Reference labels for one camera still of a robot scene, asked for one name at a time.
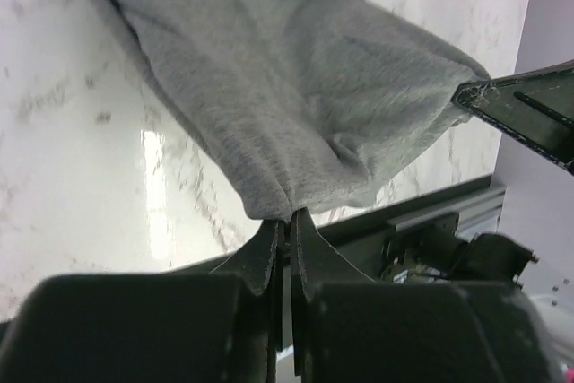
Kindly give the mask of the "grey t shirt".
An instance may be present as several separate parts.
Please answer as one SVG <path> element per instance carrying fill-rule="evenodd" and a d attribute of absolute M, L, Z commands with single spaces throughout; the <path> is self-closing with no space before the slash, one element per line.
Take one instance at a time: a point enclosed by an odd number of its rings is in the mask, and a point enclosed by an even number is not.
<path fill-rule="evenodd" d="M 219 166 L 248 217 L 367 207 L 488 78 L 367 0 L 91 0 L 147 85 Z"/>

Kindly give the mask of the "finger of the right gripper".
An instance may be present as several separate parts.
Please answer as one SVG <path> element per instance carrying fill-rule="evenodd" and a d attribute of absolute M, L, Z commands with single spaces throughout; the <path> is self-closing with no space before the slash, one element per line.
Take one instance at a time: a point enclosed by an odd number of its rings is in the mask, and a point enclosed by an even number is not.
<path fill-rule="evenodd" d="M 452 102 L 568 173 L 573 172 L 573 62 L 464 83 Z"/>

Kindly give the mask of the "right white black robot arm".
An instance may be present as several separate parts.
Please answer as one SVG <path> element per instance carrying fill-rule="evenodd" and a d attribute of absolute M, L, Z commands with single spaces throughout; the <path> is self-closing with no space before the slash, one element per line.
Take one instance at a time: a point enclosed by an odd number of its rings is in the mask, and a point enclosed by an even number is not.
<path fill-rule="evenodd" d="M 566 62 L 488 83 L 461 85 L 456 106 L 494 126 L 561 170 L 573 172 L 573 64 Z M 516 241 L 484 233 L 470 241 L 456 236 L 453 213 L 428 218 L 384 242 L 380 275 L 407 258 L 423 271 L 404 270 L 422 280 L 517 283 L 538 259 Z"/>

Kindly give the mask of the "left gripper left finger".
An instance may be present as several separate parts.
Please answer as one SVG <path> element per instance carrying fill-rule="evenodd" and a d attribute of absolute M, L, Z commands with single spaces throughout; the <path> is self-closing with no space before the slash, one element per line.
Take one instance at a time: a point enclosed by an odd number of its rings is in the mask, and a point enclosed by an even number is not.
<path fill-rule="evenodd" d="M 40 283 L 1 337 L 4 382 L 273 382 L 284 226 L 208 268 Z"/>

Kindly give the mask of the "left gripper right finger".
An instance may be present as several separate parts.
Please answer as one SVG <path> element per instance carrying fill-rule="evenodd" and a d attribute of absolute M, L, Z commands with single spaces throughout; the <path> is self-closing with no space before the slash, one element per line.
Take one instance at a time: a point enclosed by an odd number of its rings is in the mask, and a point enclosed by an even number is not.
<path fill-rule="evenodd" d="M 558 354 L 518 283 L 327 284 L 291 298 L 305 382 L 562 382 Z"/>

